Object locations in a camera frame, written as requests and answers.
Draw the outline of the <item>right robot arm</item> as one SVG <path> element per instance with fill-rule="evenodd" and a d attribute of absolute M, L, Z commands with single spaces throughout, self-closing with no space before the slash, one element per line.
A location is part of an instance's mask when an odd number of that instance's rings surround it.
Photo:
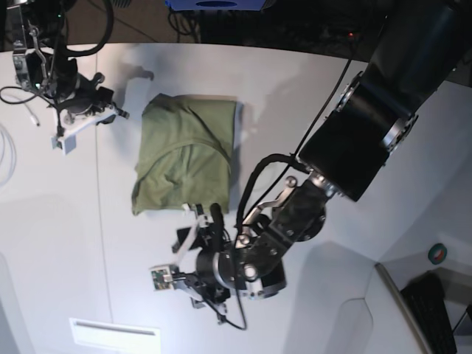
<path fill-rule="evenodd" d="M 90 49 L 74 50 L 66 37 L 66 14 L 74 1 L 6 1 L 10 22 L 13 66 L 18 89 L 46 101 L 55 111 L 57 142 L 79 132 L 67 130 L 61 119 L 83 118 L 88 125 L 110 124 L 129 113 L 114 101 L 114 91 L 103 86 L 105 77 L 96 73 L 88 79 L 78 70 L 78 58 L 96 55 L 109 41 L 114 28 L 114 6 L 104 1 L 105 29 Z"/>

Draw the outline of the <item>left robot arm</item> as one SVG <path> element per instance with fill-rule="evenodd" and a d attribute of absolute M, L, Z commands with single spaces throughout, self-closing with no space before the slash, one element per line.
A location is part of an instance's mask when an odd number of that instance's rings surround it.
<path fill-rule="evenodd" d="M 200 246 L 195 270 L 172 266 L 153 275 L 156 288 L 187 292 L 195 306 L 217 307 L 231 295 L 266 299 L 286 286 L 283 256 L 314 238 L 337 194 L 357 201 L 417 121 L 422 104 L 471 47 L 469 1 L 402 1 L 381 30 L 365 70 L 295 156 L 274 154 L 306 173 L 287 177 L 273 201 L 238 215 L 237 237 L 227 240 L 223 216 L 212 206 L 211 224 L 187 230 L 183 250 Z"/>

